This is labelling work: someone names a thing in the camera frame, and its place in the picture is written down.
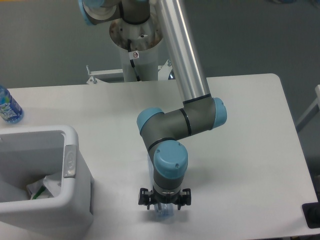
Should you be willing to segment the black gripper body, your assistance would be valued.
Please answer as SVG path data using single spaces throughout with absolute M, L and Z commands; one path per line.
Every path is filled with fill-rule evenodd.
M 155 189 L 152 191 L 152 198 L 157 202 L 157 203 L 162 203 L 162 204 L 174 204 L 177 205 L 180 202 L 180 198 L 182 197 L 181 192 L 178 192 L 176 194 L 160 194 L 157 192 Z

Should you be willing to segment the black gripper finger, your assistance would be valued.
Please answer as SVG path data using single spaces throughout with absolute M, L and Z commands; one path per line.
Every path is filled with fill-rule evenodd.
M 157 200 L 155 199 L 154 192 L 147 188 L 140 188 L 138 195 L 138 205 L 146 206 L 147 210 L 150 209 L 151 205 L 156 205 Z
M 190 206 L 192 204 L 191 189 L 185 188 L 180 193 L 176 200 L 177 210 L 180 211 L 182 206 Z

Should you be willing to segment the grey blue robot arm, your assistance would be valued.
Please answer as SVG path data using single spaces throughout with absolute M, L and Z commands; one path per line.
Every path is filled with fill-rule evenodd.
M 128 53 L 147 49 L 149 40 L 155 38 L 150 10 L 154 6 L 183 107 L 168 113 L 151 107 L 137 117 L 139 133 L 153 165 L 152 190 L 141 188 L 138 204 L 147 207 L 162 204 L 175 204 L 178 208 L 189 206 L 191 190 L 182 188 L 188 152 L 180 140 L 222 126 L 227 120 L 227 110 L 220 98 L 211 96 L 197 59 L 183 2 L 80 0 L 78 6 L 88 25 L 124 21 L 119 37 Z

